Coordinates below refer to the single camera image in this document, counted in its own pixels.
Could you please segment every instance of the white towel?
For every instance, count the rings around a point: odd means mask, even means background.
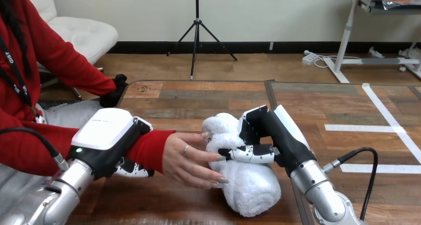
[[[220,148],[245,146],[238,125],[239,121],[227,113],[207,118],[202,124],[202,131],[209,133],[206,150],[218,153]],[[268,164],[228,160],[209,165],[229,180],[222,188],[227,203],[244,217],[261,214],[281,198],[278,179]]]

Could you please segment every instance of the robotic arm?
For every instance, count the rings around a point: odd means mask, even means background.
[[[99,110],[73,137],[67,162],[60,154],[61,159],[55,157],[60,171],[0,218],[0,225],[64,225],[92,181],[114,173],[151,176],[150,171],[123,159],[136,139],[151,130],[150,123],[128,111]]]
[[[321,168],[309,150],[297,125],[282,106],[274,112],[261,106],[240,118],[240,138],[246,144],[234,150],[218,152],[230,159],[251,163],[276,162],[300,192],[313,204],[313,216],[320,224],[365,225],[355,216],[351,201],[334,190],[327,174],[341,163],[338,160]],[[274,146],[260,145],[260,138],[270,136]]]

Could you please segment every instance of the white leather chair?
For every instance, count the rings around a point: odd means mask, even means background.
[[[91,64],[117,43],[118,33],[111,25],[90,19],[57,16],[54,0],[31,0],[31,2],[44,21],[66,42],[71,42],[74,49],[85,56]],[[38,64],[38,68],[40,72],[50,73],[41,64]],[[53,79],[43,83],[41,88],[58,82],[57,78]],[[72,91],[79,100],[82,99],[76,88]]]

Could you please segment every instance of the wooden table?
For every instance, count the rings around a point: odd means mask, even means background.
[[[371,88],[414,143],[421,145],[421,98],[417,96],[421,88]],[[148,120],[155,129],[199,133],[207,117],[220,112],[240,117],[264,104],[271,109],[281,104],[287,110],[322,166],[359,147],[375,148],[379,164],[420,166],[396,133],[327,130],[326,125],[332,124],[389,126],[361,85],[137,81],[127,87],[119,107]],[[371,163],[372,155],[366,152],[349,161]],[[157,173],[152,178],[113,176],[95,181],[69,224],[314,224],[308,203],[293,189],[284,169],[276,164],[272,168],[281,185],[281,200],[252,219],[233,212],[221,190],[187,188]],[[329,177],[350,198],[359,217],[369,173],[338,168]],[[419,224],[420,184],[419,173],[378,173],[366,214],[368,224]]]

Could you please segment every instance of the woman's arm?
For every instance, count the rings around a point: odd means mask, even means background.
[[[98,96],[116,90],[110,78],[104,76],[83,55],[74,50],[71,43],[65,42],[51,29],[30,0],[17,0],[17,2],[25,14],[36,59],[40,64],[68,86]]]
[[[19,121],[0,109],[0,130],[13,127],[31,128],[45,137],[64,158],[67,157],[71,140],[78,129]],[[148,169],[162,172],[162,154],[165,142],[174,131],[154,130],[139,137],[128,157]],[[58,167],[44,145],[32,134],[10,132],[0,135],[0,163],[19,171],[43,175],[54,175]]]

